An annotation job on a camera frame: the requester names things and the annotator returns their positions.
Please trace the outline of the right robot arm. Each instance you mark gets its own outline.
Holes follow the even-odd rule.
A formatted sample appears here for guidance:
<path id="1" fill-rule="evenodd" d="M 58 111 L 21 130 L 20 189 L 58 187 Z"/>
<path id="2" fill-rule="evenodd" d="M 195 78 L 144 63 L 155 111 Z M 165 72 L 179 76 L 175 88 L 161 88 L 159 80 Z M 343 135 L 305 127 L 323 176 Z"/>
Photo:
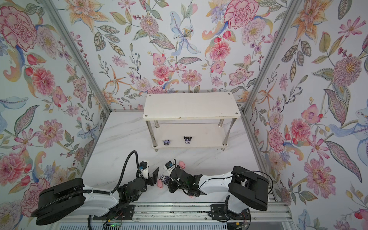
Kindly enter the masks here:
<path id="1" fill-rule="evenodd" d="M 190 175 L 180 166 L 166 164 L 171 178 L 170 193 L 182 190 L 188 196 L 206 196 L 212 193 L 227 193 L 226 211 L 239 214 L 247 208 L 259 211 L 268 209 L 269 180 L 259 174 L 235 166 L 231 172 L 220 175 Z"/>

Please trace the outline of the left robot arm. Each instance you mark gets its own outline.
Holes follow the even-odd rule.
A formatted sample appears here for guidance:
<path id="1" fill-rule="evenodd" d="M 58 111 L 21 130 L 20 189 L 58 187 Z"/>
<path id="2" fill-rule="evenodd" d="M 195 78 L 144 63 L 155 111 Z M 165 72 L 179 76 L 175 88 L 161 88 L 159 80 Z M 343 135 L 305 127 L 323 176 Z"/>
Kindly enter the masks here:
<path id="1" fill-rule="evenodd" d="M 114 219 L 135 201 L 148 186 L 158 181 L 159 168 L 153 173 L 139 168 L 137 178 L 115 192 L 86 186 L 81 178 L 53 186 L 39 194 L 38 208 L 31 213 L 39 226 L 48 225 L 66 216 L 91 215 Z"/>

